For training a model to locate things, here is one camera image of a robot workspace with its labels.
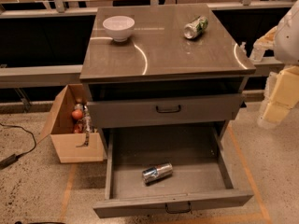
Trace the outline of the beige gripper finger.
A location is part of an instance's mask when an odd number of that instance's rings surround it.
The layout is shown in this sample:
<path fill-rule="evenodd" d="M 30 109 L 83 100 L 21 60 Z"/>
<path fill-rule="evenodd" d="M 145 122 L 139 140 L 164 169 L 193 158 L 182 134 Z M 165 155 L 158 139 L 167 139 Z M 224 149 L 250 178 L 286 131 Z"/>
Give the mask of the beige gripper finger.
<path fill-rule="evenodd" d="M 294 108 L 299 102 L 299 67 L 287 66 L 279 73 L 271 72 L 266 80 L 264 97 L 269 104 Z"/>
<path fill-rule="evenodd" d="M 282 105 L 272 104 L 268 100 L 262 101 L 257 124 L 265 129 L 276 128 L 283 121 L 290 110 Z"/>

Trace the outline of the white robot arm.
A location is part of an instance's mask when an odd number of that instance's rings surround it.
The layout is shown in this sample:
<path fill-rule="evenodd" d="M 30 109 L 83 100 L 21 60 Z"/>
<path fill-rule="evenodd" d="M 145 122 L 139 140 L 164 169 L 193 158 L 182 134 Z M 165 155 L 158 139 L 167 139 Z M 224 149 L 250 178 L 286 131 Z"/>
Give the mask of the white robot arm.
<path fill-rule="evenodd" d="M 285 64 L 266 80 L 258 125 L 265 129 L 278 126 L 299 103 L 299 1 L 265 35 L 257 39 L 249 58 L 260 62 L 267 50 Z"/>

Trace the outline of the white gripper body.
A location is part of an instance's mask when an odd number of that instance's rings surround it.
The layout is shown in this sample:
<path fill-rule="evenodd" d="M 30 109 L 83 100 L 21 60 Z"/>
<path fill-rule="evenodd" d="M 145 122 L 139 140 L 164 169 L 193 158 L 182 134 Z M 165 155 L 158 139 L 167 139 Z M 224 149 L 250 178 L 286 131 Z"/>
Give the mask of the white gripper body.
<path fill-rule="evenodd" d="M 277 27 L 271 28 L 266 34 L 258 38 L 254 44 L 254 46 L 263 47 L 265 51 L 274 49 L 274 37 L 277 31 Z"/>

